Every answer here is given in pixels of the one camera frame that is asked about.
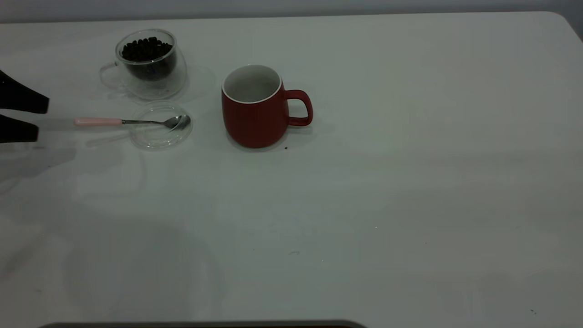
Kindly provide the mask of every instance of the coffee beans in glass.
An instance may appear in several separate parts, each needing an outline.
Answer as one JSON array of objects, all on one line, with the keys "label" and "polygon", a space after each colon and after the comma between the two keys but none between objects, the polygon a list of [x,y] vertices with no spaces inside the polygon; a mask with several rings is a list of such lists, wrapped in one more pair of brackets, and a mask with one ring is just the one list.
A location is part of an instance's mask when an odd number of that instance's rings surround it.
[{"label": "coffee beans in glass", "polygon": [[124,37],[115,47],[116,60],[101,68],[117,67],[123,87],[136,96],[155,100],[177,93],[187,77],[187,67],[176,38],[168,31],[150,29]]}]

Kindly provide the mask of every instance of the black object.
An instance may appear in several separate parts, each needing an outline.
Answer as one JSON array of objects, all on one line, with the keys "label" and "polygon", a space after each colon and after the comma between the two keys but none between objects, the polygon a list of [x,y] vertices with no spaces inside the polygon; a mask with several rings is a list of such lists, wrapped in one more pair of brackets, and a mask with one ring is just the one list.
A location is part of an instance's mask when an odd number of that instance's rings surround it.
[{"label": "black object", "polygon": [[[46,114],[49,99],[14,81],[0,71],[0,109],[14,109]],[[0,144],[3,142],[33,142],[38,140],[34,124],[0,115]]]},{"label": "black object", "polygon": [[172,45],[163,43],[155,37],[133,41],[124,46],[121,57],[139,64],[127,64],[132,75],[143,81],[159,81],[169,76],[176,67],[176,52],[162,58],[172,51]]}]

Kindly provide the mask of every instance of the table surface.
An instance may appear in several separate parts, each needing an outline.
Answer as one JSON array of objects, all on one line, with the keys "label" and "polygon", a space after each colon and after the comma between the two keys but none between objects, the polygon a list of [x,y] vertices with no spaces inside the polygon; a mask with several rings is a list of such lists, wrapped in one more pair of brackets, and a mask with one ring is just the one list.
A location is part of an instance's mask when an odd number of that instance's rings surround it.
[{"label": "table surface", "polygon": [[[140,101],[97,71],[173,32],[195,119],[133,146]],[[350,319],[385,327],[583,324],[583,44],[552,13],[0,25],[1,69],[51,99],[0,155],[0,322]],[[314,105],[244,149],[220,83],[264,64]],[[305,113],[298,100],[290,112]]]}]

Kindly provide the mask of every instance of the metal spoon bowl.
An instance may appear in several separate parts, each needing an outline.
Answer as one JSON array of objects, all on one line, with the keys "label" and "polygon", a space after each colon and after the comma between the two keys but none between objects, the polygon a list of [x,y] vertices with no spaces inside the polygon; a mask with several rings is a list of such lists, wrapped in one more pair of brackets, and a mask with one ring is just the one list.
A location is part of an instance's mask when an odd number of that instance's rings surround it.
[{"label": "metal spoon bowl", "polygon": [[142,120],[122,120],[121,124],[160,124],[163,125],[171,130],[178,129],[181,130],[191,123],[190,116],[188,115],[179,115],[169,118],[164,122],[158,121],[142,121]]}]

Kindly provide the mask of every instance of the glass cup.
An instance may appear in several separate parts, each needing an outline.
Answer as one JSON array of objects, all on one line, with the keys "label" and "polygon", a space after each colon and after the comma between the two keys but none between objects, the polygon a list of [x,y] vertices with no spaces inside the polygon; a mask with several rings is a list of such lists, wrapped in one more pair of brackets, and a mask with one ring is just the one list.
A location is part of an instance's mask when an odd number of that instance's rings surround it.
[{"label": "glass cup", "polygon": [[[122,56],[124,46],[128,43],[155,37],[157,41],[172,46],[170,51],[156,59],[148,61],[132,61]],[[103,75],[106,70],[117,67],[123,87],[137,97],[156,100],[172,96],[184,86],[187,77],[186,62],[178,48],[178,42],[172,33],[149,29],[134,32],[124,37],[115,46],[116,60],[106,64],[99,71],[101,82],[112,89],[118,89],[120,85],[107,82]]]}]

